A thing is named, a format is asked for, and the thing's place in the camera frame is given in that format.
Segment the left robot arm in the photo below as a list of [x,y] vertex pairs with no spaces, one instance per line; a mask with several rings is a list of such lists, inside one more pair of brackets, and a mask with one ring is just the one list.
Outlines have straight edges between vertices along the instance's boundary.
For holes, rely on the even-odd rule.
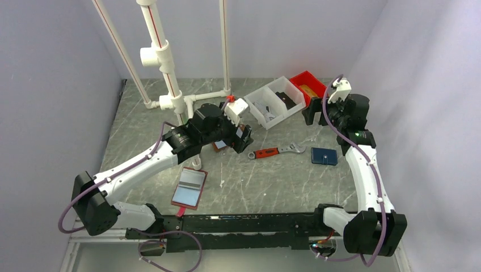
[[184,125],[161,131],[152,146],[128,161],[94,175],[77,175],[70,207],[82,222],[81,229],[91,236],[112,227],[136,228],[149,238],[159,236],[163,222],[158,210],[153,205],[124,203],[122,197],[152,176],[199,155],[211,143],[223,141],[236,153],[243,152],[253,141],[249,125],[238,133],[240,115],[246,109],[243,99],[221,107],[203,104]]

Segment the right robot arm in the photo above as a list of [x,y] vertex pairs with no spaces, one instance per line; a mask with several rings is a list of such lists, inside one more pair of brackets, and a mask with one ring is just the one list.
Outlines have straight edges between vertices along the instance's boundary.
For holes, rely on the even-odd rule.
[[326,235],[334,230],[342,235],[349,253],[391,257],[407,228],[407,218],[395,211],[377,165],[373,134],[366,129],[369,99],[353,94],[345,100],[326,104],[319,124],[332,124],[337,142],[351,169],[358,212],[350,214],[339,205],[320,204],[314,231]]

